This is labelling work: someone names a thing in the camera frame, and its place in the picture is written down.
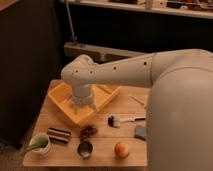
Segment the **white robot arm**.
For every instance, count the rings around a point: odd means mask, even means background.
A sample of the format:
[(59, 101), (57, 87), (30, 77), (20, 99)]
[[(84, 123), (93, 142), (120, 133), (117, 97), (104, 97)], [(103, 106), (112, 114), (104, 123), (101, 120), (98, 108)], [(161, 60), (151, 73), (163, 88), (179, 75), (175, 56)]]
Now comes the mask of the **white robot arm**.
[(61, 71), (75, 105), (93, 84), (146, 87), (149, 171), (213, 171), (213, 52), (185, 49), (105, 64), (80, 55)]

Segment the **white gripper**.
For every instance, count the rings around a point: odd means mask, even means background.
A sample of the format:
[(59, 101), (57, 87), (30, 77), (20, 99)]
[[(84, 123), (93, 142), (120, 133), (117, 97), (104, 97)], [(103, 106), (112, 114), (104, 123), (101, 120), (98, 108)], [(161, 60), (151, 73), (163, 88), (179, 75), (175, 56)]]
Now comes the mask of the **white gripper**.
[(74, 85), (72, 86), (71, 99), (73, 101), (73, 111), (74, 114), (78, 114), (79, 107), (88, 105), (92, 111), (96, 111), (96, 106), (94, 104), (94, 92), (92, 86), (87, 85)]

